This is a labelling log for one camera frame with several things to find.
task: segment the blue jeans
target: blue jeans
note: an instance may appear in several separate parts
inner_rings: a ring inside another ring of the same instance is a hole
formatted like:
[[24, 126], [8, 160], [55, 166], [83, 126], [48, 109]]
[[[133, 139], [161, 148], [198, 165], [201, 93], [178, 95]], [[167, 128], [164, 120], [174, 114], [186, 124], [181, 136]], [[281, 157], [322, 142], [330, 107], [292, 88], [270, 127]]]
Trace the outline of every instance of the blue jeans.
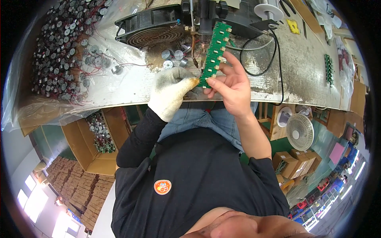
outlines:
[[[206, 112], [211, 102], [184, 102], [175, 113], [173, 119], [164, 127], [158, 142], [162, 139], [197, 127], [210, 128], [222, 135], [234, 147], [243, 152], [237, 122], [225, 108], [223, 102], [216, 102], [210, 113]], [[251, 102], [253, 113], [257, 110], [258, 102]]]

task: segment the round logo badge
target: round logo badge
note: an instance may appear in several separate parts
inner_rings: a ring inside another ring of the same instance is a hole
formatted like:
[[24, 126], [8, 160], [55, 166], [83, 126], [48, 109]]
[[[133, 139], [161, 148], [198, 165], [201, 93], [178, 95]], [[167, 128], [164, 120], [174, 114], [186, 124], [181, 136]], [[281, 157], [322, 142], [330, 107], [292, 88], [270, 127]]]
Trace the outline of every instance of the round logo badge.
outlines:
[[155, 191], [160, 195], [167, 194], [171, 190], [171, 187], [171, 181], [166, 179], [158, 180], [154, 184]]

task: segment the green floor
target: green floor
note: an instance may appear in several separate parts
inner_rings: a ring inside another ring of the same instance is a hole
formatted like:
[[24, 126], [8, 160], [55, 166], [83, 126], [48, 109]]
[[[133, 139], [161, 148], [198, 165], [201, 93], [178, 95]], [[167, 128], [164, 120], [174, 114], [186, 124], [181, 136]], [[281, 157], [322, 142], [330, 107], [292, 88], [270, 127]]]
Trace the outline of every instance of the green floor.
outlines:
[[[136, 106], [127, 106], [124, 107], [129, 121], [132, 125], [137, 124], [139, 121], [139, 114], [137, 112]], [[147, 109], [147, 105], [140, 105], [141, 111], [144, 114]], [[269, 108], [268, 114], [272, 115], [271, 111], [272, 107]], [[332, 133], [327, 131], [326, 127], [318, 123], [317, 121], [312, 121], [315, 132], [315, 139], [311, 146], [311, 149], [316, 151], [321, 157], [322, 162], [317, 168], [316, 172], [313, 176], [311, 176], [309, 190], [312, 190], [320, 180], [326, 177], [332, 169], [334, 169], [334, 165], [329, 159], [329, 153], [332, 150], [332, 147], [336, 142], [340, 142], [341, 144], [345, 143], [341, 141], [339, 138], [333, 136]], [[60, 126], [52, 126], [52, 125], [43, 125], [37, 128], [32, 135], [34, 136], [36, 143], [42, 153], [42, 155], [48, 160], [52, 161], [57, 156], [65, 157], [68, 159], [75, 160], [75, 156], [73, 155], [67, 141], [65, 135], [62, 132]], [[281, 151], [290, 151], [292, 146], [288, 142], [287, 138], [281, 138], [275, 141], [270, 141], [272, 155], [276, 152]], [[243, 163], [248, 163], [248, 157], [245, 154], [241, 155], [241, 161]]]

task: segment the window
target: window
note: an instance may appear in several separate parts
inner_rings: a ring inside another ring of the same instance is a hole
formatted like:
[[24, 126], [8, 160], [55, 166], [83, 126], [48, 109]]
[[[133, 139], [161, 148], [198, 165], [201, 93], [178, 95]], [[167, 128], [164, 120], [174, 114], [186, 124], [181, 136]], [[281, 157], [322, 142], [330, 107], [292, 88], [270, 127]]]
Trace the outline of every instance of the window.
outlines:
[[17, 199], [19, 200], [21, 207], [24, 209], [25, 204], [28, 201], [28, 197], [25, 195], [22, 189], [20, 189], [19, 195], [17, 195]]
[[28, 186], [28, 188], [33, 191], [34, 187], [36, 187], [36, 182], [32, 178], [32, 176], [28, 176], [28, 178], [25, 180], [25, 184]]
[[61, 212], [54, 226], [52, 238], [75, 238], [79, 231], [79, 224], [65, 212]]
[[48, 201], [48, 196], [39, 186], [36, 186], [36, 182], [30, 175], [25, 180], [25, 184], [31, 191], [29, 197], [25, 194], [23, 189], [20, 189], [17, 199], [28, 217], [36, 223], [38, 216]]

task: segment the black sleeve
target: black sleeve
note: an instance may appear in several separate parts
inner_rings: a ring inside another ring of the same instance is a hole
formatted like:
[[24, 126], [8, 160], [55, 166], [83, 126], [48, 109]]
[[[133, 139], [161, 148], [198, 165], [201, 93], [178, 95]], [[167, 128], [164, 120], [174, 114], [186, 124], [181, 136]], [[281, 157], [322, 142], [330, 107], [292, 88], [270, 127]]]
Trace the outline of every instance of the black sleeve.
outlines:
[[277, 176], [272, 167], [271, 159], [264, 158], [256, 160], [251, 157], [249, 160], [249, 167], [267, 187], [267, 190], [271, 192], [273, 198], [279, 204], [280, 210], [283, 212], [283, 216], [287, 216], [289, 205], [286, 197], [279, 187]]
[[152, 152], [167, 122], [148, 108], [143, 119], [124, 142], [117, 155], [120, 168], [136, 168]]

